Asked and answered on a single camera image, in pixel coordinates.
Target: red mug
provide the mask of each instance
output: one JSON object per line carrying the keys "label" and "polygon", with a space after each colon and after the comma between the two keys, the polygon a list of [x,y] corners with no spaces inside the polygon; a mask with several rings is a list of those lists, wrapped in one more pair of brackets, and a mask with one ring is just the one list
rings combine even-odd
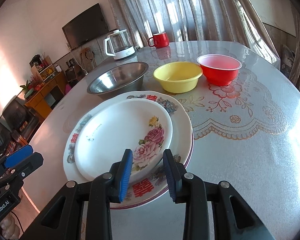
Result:
{"label": "red mug", "polygon": [[[154,45],[150,45],[150,40],[153,39]],[[148,45],[150,47],[164,48],[169,45],[169,39],[166,33],[154,34],[153,37],[149,38]]]}

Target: tiled wall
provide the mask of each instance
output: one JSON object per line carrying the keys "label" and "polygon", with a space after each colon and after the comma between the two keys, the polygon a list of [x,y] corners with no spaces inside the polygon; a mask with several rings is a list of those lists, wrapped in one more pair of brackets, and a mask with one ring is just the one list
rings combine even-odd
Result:
{"label": "tiled wall", "polygon": [[61,69],[63,71],[68,69],[68,66],[66,64],[66,61],[69,61],[71,58],[75,58],[78,63],[81,65],[80,61],[80,52],[82,49],[90,48],[93,53],[95,54],[94,59],[96,61],[96,64],[99,65],[102,61],[104,61],[107,57],[105,55],[103,50],[103,40],[110,34],[104,34],[96,39],[93,39],[92,41],[87,42],[86,44],[74,49],[73,51],[69,52],[68,54],[64,55],[61,59],[57,60],[55,63],[60,65]]}

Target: metal basin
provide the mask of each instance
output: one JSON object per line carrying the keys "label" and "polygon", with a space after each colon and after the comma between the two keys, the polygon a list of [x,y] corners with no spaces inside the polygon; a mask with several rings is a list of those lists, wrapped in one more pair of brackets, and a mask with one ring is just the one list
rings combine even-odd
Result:
{"label": "metal basin", "polygon": [[87,92],[108,99],[125,92],[141,90],[143,76],[148,67],[144,62],[132,62],[115,67],[92,81]]}

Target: pink rose pattern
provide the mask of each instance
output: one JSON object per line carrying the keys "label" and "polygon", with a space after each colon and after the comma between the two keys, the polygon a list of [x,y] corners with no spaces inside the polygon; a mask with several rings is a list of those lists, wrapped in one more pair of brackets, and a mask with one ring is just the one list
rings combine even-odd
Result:
{"label": "pink rose pattern", "polygon": [[133,164],[137,171],[146,167],[161,151],[164,128],[158,123],[158,120],[158,118],[150,120],[149,126],[153,129],[147,133],[143,140],[139,140],[139,146],[133,152]]}
{"label": "pink rose pattern", "polygon": [[154,129],[148,132],[148,134],[144,138],[144,141],[150,141],[150,142],[156,142],[162,144],[163,134],[164,134],[163,128],[155,127]]}

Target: plate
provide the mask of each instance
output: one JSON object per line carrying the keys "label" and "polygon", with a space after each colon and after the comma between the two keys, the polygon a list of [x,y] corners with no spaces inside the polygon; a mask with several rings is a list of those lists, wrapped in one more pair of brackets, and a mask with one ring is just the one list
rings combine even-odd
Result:
{"label": "plate", "polygon": [[123,100],[95,114],[84,126],[74,149],[79,172],[89,181],[108,172],[125,149],[132,149],[130,183],[140,181],[162,159],[170,146],[172,122],[156,102]]}
{"label": "plate", "polygon": [[[175,160],[187,167],[193,150],[193,133],[190,118],[183,106],[176,99],[165,94],[154,91],[132,91],[102,102],[79,120],[70,133],[63,155],[63,168],[68,180],[75,180],[77,183],[87,182],[87,179],[80,174],[74,161],[75,144],[85,124],[92,116],[111,104],[131,98],[146,98],[156,101],[167,110],[171,117],[173,129],[170,149]],[[123,202],[120,204],[111,203],[110,207],[111,209],[127,209],[141,206],[160,197],[167,190],[163,164],[160,161],[147,178],[128,188]]]}

